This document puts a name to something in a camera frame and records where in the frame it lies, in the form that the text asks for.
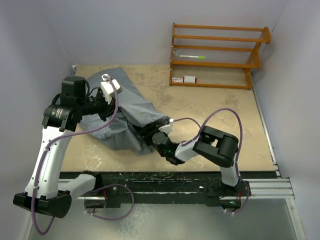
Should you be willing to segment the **grey pillowcase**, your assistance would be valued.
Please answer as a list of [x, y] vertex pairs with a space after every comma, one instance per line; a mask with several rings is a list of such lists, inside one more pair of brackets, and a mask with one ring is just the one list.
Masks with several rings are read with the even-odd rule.
[[112, 150], [132, 150], [140, 156], [154, 152], [155, 148], [144, 142], [135, 127], [144, 128], [167, 116], [158, 112], [152, 102], [143, 97], [123, 68], [111, 68], [93, 74], [87, 79], [90, 87], [99, 87], [104, 74], [117, 80], [122, 88], [118, 95], [118, 112], [108, 126], [90, 135]]

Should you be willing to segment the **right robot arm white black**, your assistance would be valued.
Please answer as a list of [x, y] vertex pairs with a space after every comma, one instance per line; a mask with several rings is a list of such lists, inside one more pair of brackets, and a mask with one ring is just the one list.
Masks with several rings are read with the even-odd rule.
[[191, 158], [202, 156], [219, 166], [222, 190], [226, 195], [239, 196], [241, 189], [246, 190], [247, 197], [251, 195], [250, 187], [237, 167], [240, 143], [236, 136], [205, 125], [194, 139], [174, 142], [169, 137], [174, 122], [167, 117], [133, 128], [147, 146], [152, 146], [169, 163], [182, 165]]

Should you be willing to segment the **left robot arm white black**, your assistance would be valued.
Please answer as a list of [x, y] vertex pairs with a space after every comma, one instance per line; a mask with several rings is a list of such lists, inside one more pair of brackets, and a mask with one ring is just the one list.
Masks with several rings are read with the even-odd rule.
[[61, 92], [43, 113], [42, 140], [32, 176], [24, 192], [14, 195], [13, 204], [54, 218], [64, 218], [72, 201], [89, 193], [98, 196], [103, 191], [102, 175], [83, 171], [66, 184], [59, 183], [62, 163], [76, 127], [84, 116], [97, 114], [107, 125], [119, 107], [121, 86], [107, 74], [95, 96], [90, 95], [89, 82], [80, 76], [67, 76], [62, 80]]

